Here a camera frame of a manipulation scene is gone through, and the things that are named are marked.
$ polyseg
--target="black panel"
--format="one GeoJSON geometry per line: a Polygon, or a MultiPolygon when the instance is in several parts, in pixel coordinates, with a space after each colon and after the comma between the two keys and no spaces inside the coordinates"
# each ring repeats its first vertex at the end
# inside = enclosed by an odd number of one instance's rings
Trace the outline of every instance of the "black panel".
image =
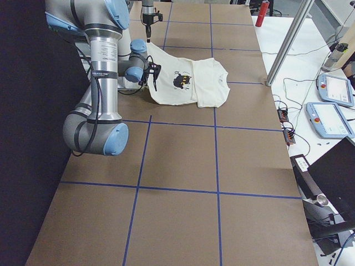
{"type": "Polygon", "coordinates": [[[0,8],[0,265],[24,265],[69,158],[66,115],[89,83],[75,48],[51,32],[44,1],[0,8]]]}
{"type": "Polygon", "coordinates": [[[355,219],[355,144],[346,137],[308,168],[345,220],[355,219]]]}

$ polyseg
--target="cartoon print on shirt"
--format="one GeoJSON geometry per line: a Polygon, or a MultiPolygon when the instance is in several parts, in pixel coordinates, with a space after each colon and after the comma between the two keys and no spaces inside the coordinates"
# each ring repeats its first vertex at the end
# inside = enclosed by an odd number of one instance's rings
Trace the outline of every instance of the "cartoon print on shirt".
{"type": "Polygon", "coordinates": [[[192,76],[188,72],[183,72],[182,75],[179,71],[175,71],[174,75],[174,89],[180,88],[181,90],[189,90],[190,89],[190,79],[192,76]]]}

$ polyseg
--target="blue and white device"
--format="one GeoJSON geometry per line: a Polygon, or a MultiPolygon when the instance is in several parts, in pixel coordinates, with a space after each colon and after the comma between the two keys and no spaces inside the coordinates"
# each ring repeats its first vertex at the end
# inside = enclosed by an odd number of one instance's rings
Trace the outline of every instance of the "blue and white device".
{"type": "Polygon", "coordinates": [[[323,101],[331,101],[345,107],[354,106],[350,80],[322,74],[317,80],[318,92],[323,101]]]}
{"type": "Polygon", "coordinates": [[[323,139],[355,137],[354,131],[336,103],[307,103],[307,115],[323,139]]]}

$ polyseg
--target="white wall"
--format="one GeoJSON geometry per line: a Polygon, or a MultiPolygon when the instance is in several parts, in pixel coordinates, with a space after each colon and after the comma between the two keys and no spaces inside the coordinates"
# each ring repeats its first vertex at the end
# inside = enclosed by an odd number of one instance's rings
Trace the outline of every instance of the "white wall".
{"type": "MultiPolygon", "coordinates": [[[[354,10],[354,8],[350,6],[350,1],[351,0],[322,0],[341,25],[344,24],[351,11],[354,10]]],[[[346,21],[345,26],[350,27],[354,21],[355,10],[349,17],[348,21],[346,21]]]]}

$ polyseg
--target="white cloth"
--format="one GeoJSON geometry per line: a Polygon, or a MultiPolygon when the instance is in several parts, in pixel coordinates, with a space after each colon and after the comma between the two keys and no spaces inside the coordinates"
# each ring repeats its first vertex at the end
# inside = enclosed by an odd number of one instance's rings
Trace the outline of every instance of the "white cloth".
{"type": "Polygon", "coordinates": [[[229,94],[228,72],[214,58],[193,61],[167,54],[153,43],[148,43],[148,55],[161,65],[156,80],[149,75],[151,97],[158,104],[181,105],[196,103],[198,107],[220,107],[229,94]]]}

